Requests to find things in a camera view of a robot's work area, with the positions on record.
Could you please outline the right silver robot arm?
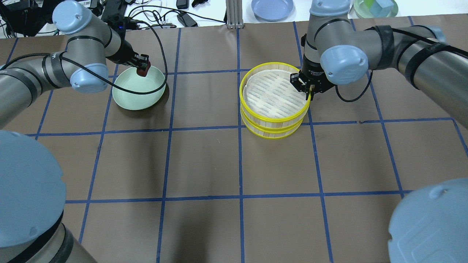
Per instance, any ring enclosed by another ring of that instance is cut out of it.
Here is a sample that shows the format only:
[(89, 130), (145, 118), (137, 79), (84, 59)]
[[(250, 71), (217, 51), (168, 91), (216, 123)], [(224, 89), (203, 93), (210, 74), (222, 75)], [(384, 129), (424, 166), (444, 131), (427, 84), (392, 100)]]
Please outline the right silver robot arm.
[[(349, 0), (313, 0), (299, 73), (290, 82), (307, 99), (394, 68), (467, 127), (467, 52), (447, 44), (435, 26), (373, 26), (354, 31)], [(467, 178), (408, 193), (389, 222), (392, 263), (467, 262)]]

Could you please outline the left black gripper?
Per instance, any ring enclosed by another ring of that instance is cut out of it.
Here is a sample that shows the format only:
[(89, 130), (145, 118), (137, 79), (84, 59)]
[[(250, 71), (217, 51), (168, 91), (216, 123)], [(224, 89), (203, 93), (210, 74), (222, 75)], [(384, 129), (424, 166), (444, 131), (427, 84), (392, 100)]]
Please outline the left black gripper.
[(135, 68), (145, 68), (147, 64), (150, 63), (149, 55), (147, 54), (134, 54), (129, 61), (127, 61), (127, 66)]

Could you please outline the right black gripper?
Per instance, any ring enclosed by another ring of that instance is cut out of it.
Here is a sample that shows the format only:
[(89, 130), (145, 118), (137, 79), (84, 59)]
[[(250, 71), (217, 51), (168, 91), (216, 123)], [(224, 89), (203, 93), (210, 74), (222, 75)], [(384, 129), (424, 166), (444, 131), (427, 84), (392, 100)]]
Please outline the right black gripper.
[(336, 85), (331, 83), (320, 65), (305, 65), (298, 73), (290, 74), (290, 83), (310, 101), (317, 93), (324, 93)]

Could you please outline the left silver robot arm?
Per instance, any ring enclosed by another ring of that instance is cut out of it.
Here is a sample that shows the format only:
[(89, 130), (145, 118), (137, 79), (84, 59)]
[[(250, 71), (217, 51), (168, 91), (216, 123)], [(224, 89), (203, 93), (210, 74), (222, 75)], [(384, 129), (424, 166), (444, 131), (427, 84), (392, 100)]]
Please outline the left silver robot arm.
[(146, 76), (149, 55), (135, 52), (123, 33), (75, 0), (64, 0), (52, 12), (52, 23), (68, 36), (66, 50), (37, 52), (1, 66), (1, 262), (95, 263), (63, 222), (66, 185), (53, 154), (38, 140), (5, 130), (15, 117), (42, 95), (42, 128), (53, 92), (73, 88), (82, 93), (109, 85), (107, 61)]

